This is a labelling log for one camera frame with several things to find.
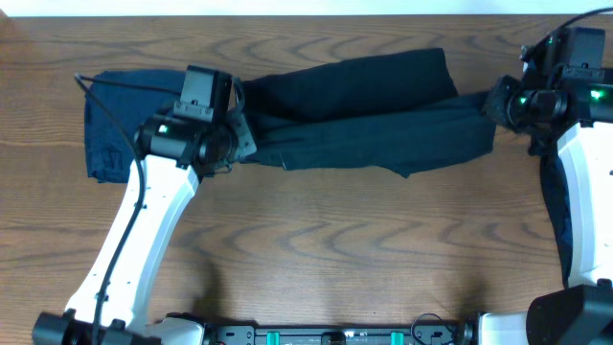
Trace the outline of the black shorts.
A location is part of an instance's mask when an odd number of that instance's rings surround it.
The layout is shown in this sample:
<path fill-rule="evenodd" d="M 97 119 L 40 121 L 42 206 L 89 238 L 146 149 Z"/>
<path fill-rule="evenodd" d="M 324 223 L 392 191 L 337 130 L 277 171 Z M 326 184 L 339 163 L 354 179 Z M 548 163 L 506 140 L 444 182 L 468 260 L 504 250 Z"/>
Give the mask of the black shorts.
<path fill-rule="evenodd" d="M 244 84 L 257 151 L 286 171 L 379 167 L 408 177 L 491 153 L 486 93 L 459 95 L 441 48 L 360 57 Z"/>

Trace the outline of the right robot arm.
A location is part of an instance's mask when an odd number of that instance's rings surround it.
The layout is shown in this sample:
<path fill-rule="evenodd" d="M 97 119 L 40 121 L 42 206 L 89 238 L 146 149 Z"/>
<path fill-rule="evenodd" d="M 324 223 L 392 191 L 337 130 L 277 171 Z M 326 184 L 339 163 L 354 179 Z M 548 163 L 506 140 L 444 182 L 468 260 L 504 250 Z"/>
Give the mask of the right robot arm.
<path fill-rule="evenodd" d="M 500 78 L 482 113 L 530 135 L 555 227 L 563 288 L 516 313 L 484 313 L 472 344 L 612 341 L 612 71 L 605 32 L 563 25 L 522 50 L 520 80 Z"/>

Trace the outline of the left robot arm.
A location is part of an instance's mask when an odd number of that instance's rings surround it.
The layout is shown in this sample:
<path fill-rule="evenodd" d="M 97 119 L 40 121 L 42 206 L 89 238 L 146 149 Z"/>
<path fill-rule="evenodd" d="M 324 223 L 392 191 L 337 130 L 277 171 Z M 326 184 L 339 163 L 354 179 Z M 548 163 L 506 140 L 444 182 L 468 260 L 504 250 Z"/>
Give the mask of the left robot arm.
<path fill-rule="evenodd" d="M 149 298 L 173 230 L 202 180 L 257 150 L 239 78 L 189 66 L 173 105 L 133 136 L 106 116 L 131 150 L 129 180 L 102 249 L 61 315 L 41 313 L 35 344 L 214 344 L 187 313 L 148 322 Z"/>

